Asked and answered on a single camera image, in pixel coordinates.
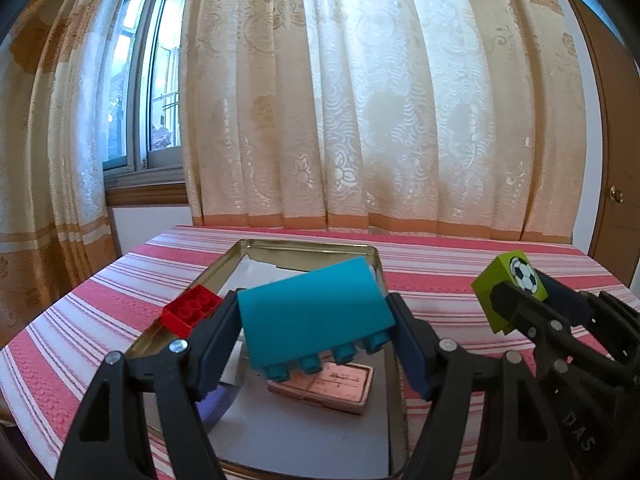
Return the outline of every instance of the tray rim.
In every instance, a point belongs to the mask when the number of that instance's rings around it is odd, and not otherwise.
[[[354,254],[359,256],[369,256],[372,258],[372,266],[376,271],[376,277],[380,280],[380,284],[383,286],[383,290],[385,294],[388,294],[388,287],[386,286],[386,281],[384,278],[382,261],[380,259],[380,253],[375,246],[369,244],[332,244],[326,242],[307,242],[300,240],[286,240],[286,239],[263,239],[263,238],[240,238],[237,240],[228,250],[225,251],[219,258],[213,261],[205,270],[203,270],[198,277],[193,280],[189,286],[187,286],[184,290],[189,290],[196,285],[202,285],[202,282],[205,282],[209,279],[210,275],[214,274],[219,267],[224,267],[226,264],[231,261],[232,258],[238,257],[242,258],[246,251],[250,248],[259,248],[259,249],[267,249],[267,250],[281,250],[281,251],[308,251],[311,248],[314,248],[313,252],[324,253],[324,254]],[[158,334],[159,331],[165,330],[164,326],[160,323],[159,317],[153,321],[153,323],[144,330],[140,336],[129,346],[129,349],[125,352],[125,355],[129,358],[134,358],[132,354],[132,349],[136,346],[136,344],[145,336],[147,333],[153,332],[153,335],[150,338],[150,341],[146,343],[146,346],[143,346],[143,350],[141,354],[144,354],[144,349],[148,348],[151,345],[153,338]],[[398,447],[398,438],[401,440],[400,446],[402,449],[398,451],[398,454],[402,455],[400,458],[402,460],[401,466],[394,474],[390,474],[386,477],[380,477],[375,479],[367,479],[367,480],[396,480],[402,476],[404,472],[404,468],[409,460],[409,445],[408,445],[408,418],[406,411],[406,399],[404,398],[404,384],[402,381],[402,370],[401,365],[398,361],[398,357],[396,356],[395,351],[392,348],[391,343],[387,343],[383,348],[383,355],[385,361],[385,372],[392,372],[397,381],[393,381],[389,383],[387,381],[386,395],[387,395],[387,427],[388,427],[388,446],[389,446],[389,470],[392,471],[395,469],[393,464],[394,459],[394,447]],[[400,418],[399,424],[398,421],[394,421],[394,424],[391,424],[392,413]],[[164,436],[160,431],[156,428],[153,428],[149,424],[147,425],[147,431],[159,441],[164,446],[166,445],[164,442]],[[272,471],[265,471],[259,468],[249,468],[247,466],[243,466],[237,464],[235,462],[228,462],[224,459],[218,458],[220,462],[220,466],[225,473],[231,474],[243,480],[326,480],[323,478],[316,477],[305,477],[305,476],[294,476],[276,473]],[[352,480],[352,479],[331,479],[331,480]]]

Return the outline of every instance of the lego block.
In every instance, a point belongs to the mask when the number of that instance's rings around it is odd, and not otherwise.
[[[251,366],[273,381],[288,380],[293,366],[317,372],[325,350],[340,364],[356,342],[377,352],[395,324],[364,258],[242,290],[238,303]]]
[[[492,289],[501,282],[511,282],[540,301],[546,300],[548,294],[522,251],[499,254],[474,280],[471,288],[474,290],[494,333],[502,330],[508,334],[513,330],[513,326],[493,309],[490,299]]]
[[[208,288],[196,285],[162,308],[160,322],[181,338],[187,338],[193,327],[209,316],[222,302]]]

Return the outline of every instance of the striped tablecloth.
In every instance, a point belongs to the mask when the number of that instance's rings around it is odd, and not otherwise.
[[[635,308],[640,301],[599,264],[571,246],[390,235],[326,234],[178,226],[137,247],[67,294],[0,352],[2,392],[31,449],[53,476],[78,404],[105,354],[125,351],[209,264],[240,238],[290,238],[374,245],[385,279],[411,311],[441,337],[467,349],[530,359],[532,344],[513,332],[494,335],[471,290],[496,254],[521,248],[540,270],[580,290],[607,290]],[[590,338],[584,330],[576,335]],[[428,406],[406,388],[410,445]],[[481,421],[474,396],[455,478],[468,477]],[[158,478],[172,478],[166,449],[152,440]]]

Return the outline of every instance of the soccer ball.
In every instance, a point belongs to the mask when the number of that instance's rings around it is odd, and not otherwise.
[[[538,279],[531,266],[518,256],[514,256],[509,262],[511,275],[522,290],[529,294],[535,294],[538,290]]]

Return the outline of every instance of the window glass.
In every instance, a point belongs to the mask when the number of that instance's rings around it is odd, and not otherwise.
[[[127,155],[126,101],[134,41],[145,0],[124,0],[116,22],[109,81],[106,131],[100,136],[100,155],[111,166],[125,166]]]
[[[152,63],[148,145],[151,150],[180,146],[178,58],[184,0],[165,0]]]

